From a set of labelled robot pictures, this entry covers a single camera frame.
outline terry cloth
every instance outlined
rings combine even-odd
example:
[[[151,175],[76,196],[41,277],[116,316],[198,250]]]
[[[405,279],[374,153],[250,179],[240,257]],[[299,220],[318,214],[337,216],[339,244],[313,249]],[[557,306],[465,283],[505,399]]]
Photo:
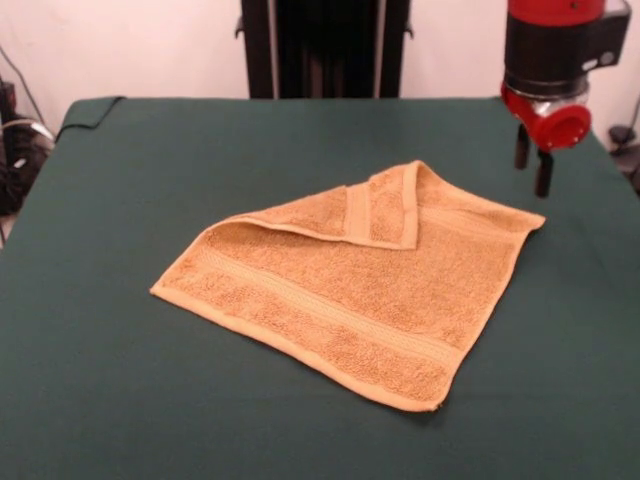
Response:
[[[371,400],[435,410],[543,223],[415,161],[209,227],[151,293]]]

